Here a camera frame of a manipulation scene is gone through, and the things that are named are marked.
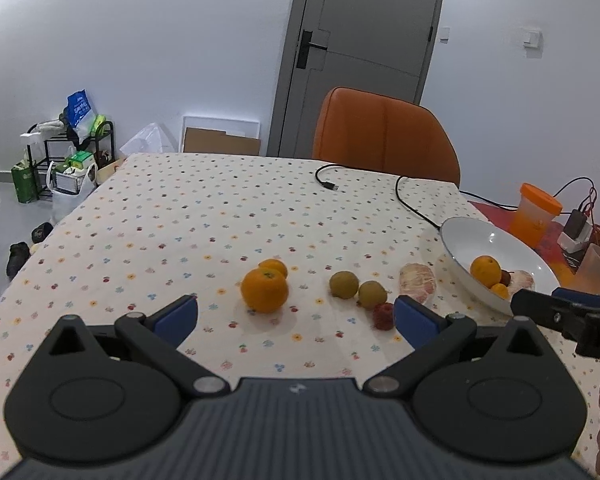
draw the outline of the orange lid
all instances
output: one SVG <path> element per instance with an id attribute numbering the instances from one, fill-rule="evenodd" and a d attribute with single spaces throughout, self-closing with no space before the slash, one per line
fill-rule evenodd
<path id="1" fill-rule="evenodd" d="M 562 211 L 562 204 L 539 187 L 525 182 L 520 186 L 520 194 L 532 204 L 537 205 L 540 209 L 544 209 L 552 215 L 558 215 Z"/>

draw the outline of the red fruit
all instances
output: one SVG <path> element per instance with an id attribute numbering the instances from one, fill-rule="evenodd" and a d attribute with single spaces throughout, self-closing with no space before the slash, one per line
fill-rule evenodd
<path id="1" fill-rule="evenodd" d="M 394 306 L 391 303 L 376 305 L 373 311 L 374 326 L 378 330 L 391 330 L 394 327 Z"/>

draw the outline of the floral patterned tablecloth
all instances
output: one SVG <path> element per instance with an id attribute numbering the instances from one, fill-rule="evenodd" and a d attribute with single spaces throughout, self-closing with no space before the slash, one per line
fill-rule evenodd
<path id="1" fill-rule="evenodd" d="M 413 349 L 395 331 L 372 328 L 354 300 L 330 297 L 338 270 L 378 280 L 393 301 L 398 272 L 431 266 L 433 309 L 460 311 L 479 324 L 506 318 L 475 303 L 447 271 L 437 232 L 394 197 L 395 177 L 327 170 L 315 160 L 231 155 L 133 155 L 84 205 L 56 226 L 0 298 L 0 475 L 18 460 L 2 420 L 10 386 L 64 314 L 110 324 L 131 310 L 151 314 L 183 294 L 198 295 L 200 316 L 180 351 L 235 386 L 241 376 L 355 377 L 358 383 Z M 406 180 L 402 197 L 440 223 L 484 216 L 455 186 Z M 289 268 L 287 303 L 250 312 L 240 279 L 266 258 Z M 594 463 L 600 365 L 547 333 L 581 386 L 590 418 L 576 455 Z"/>

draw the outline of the white bowl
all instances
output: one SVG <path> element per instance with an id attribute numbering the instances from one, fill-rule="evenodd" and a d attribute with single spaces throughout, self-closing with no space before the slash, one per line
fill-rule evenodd
<path id="1" fill-rule="evenodd" d="M 526 270 L 534 277 L 536 292 L 551 294 L 560 286 L 554 272 L 535 251 L 493 224 L 457 216 L 442 224 L 440 236 L 451 259 L 450 270 L 462 286 L 507 316 L 512 316 L 510 301 L 491 292 L 469 273 L 478 256 L 492 256 L 505 270 Z"/>

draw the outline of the gray ribbed panel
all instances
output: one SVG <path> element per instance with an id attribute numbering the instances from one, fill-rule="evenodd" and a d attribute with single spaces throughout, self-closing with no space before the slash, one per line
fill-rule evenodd
<path id="1" fill-rule="evenodd" d="M 306 387 L 299 394 L 295 386 Z M 162 443 L 127 462 L 63 470 L 26 461 L 9 480 L 584 480 L 568 459 L 483 466 L 421 436 L 400 402 L 364 396 L 353 380 L 244 379 L 192 405 Z"/>

